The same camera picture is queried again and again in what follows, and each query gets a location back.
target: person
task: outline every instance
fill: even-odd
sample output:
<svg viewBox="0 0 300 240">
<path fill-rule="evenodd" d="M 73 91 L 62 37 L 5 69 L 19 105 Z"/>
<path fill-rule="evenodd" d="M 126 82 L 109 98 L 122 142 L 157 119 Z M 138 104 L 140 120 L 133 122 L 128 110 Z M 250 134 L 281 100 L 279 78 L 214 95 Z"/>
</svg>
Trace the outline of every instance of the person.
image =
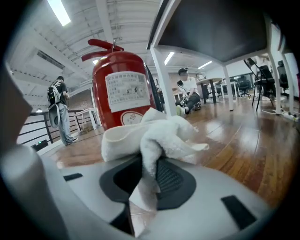
<svg viewBox="0 0 300 240">
<path fill-rule="evenodd" d="M 76 142 L 78 138 L 73 138 L 70 131 L 70 121 L 66 99 L 69 99 L 68 90 L 64 83 L 63 76 L 58 76 L 57 82 L 54 84 L 57 91 L 61 93 L 60 102 L 57 104 L 60 110 L 59 130 L 62 143 L 66 146 Z"/>
<path fill-rule="evenodd" d="M 180 100 L 176 102 L 176 112 L 179 116 L 189 114 L 194 105 L 200 101 L 200 95 L 197 89 L 196 80 L 194 77 L 188 76 L 188 69 L 181 68 L 178 71 L 180 81 L 177 82 L 179 89 L 183 94 L 187 94 L 188 101 L 186 106 L 180 104 Z"/>
</svg>

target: white ceiling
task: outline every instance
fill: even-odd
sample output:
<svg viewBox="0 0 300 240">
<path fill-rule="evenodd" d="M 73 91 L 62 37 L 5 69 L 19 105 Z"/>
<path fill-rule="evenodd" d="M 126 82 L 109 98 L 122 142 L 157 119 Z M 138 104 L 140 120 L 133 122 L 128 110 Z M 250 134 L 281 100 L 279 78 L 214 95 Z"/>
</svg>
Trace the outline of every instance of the white ceiling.
<svg viewBox="0 0 300 240">
<path fill-rule="evenodd" d="M 7 54 L 8 65 L 25 99 L 34 107 L 46 106 L 47 87 L 58 75 L 65 77 L 69 90 L 89 83 L 94 67 L 92 60 L 81 56 L 101 50 L 88 45 L 97 38 L 112 42 L 125 51 L 139 55 L 151 71 L 156 72 L 146 49 L 150 30 L 160 0 L 62 0 L 71 22 L 62 26 L 46 0 L 39 1 L 25 18 Z M 41 50 L 65 67 L 59 69 L 37 56 Z M 169 52 L 163 52 L 164 59 Z M 176 53 L 168 62 L 169 72 L 188 67 L 191 72 L 208 59 Z M 212 63 L 207 71 L 216 66 Z"/>
</svg>

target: wooden floor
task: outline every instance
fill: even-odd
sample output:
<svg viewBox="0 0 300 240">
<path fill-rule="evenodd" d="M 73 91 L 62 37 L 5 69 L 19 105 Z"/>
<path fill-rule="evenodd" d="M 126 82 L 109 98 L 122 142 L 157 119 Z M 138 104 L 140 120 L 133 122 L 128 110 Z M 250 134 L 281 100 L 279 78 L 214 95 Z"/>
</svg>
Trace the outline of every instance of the wooden floor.
<svg viewBox="0 0 300 240">
<path fill-rule="evenodd" d="M 262 101 L 262 109 L 271 108 L 270 101 Z M 299 158 L 300 134 L 292 121 L 264 113 L 261 108 L 255 112 L 247 98 L 238 98 L 233 112 L 227 101 L 202 105 L 187 120 L 199 129 L 194 142 L 210 146 L 195 156 L 197 164 L 218 169 L 256 192 L 270 206 L 279 205 Z M 53 149 L 47 155 L 59 167 L 101 162 L 102 133 L 89 132 L 79 142 Z M 153 217 L 136 206 L 132 207 L 132 214 L 134 224 L 143 226 Z"/>
</svg>

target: white towel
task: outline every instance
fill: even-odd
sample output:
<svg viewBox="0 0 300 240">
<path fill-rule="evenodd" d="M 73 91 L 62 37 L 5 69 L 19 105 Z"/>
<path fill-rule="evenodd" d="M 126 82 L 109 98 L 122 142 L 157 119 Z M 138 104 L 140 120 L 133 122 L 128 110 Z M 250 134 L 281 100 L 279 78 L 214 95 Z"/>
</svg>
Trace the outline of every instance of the white towel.
<svg viewBox="0 0 300 240">
<path fill-rule="evenodd" d="M 208 149 L 208 145 L 187 143 L 197 130 L 184 118 L 169 117 L 150 108 L 141 123 L 113 127 L 104 132 L 102 157 L 104 161 L 116 160 L 131 154 L 142 154 L 142 179 L 130 200 L 147 211 L 156 210 L 156 193 L 159 187 L 155 180 L 156 161 L 161 155 L 183 158 Z"/>
</svg>

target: air vent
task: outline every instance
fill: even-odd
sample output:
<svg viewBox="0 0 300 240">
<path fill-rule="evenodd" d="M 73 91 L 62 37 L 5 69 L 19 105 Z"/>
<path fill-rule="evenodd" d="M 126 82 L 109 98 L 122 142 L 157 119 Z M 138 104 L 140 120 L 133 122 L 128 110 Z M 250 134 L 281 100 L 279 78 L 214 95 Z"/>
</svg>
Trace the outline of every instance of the air vent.
<svg viewBox="0 0 300 240">
<path fill-rule="evenodd" d="M 40 56 L 41 58 L 45 59 L 46 61 L 52 63 L 53 65 L 57 66 L 60 69 L 64 69 L 64 65 L 62 65 L 60 62 L 58 62 L 57 60 L 55 60 L 54 58 L 50 57 L 48 54 L 44 53 L 43 51 L 39 50 L 37 53 L 38 56 Z"/>
</svg>

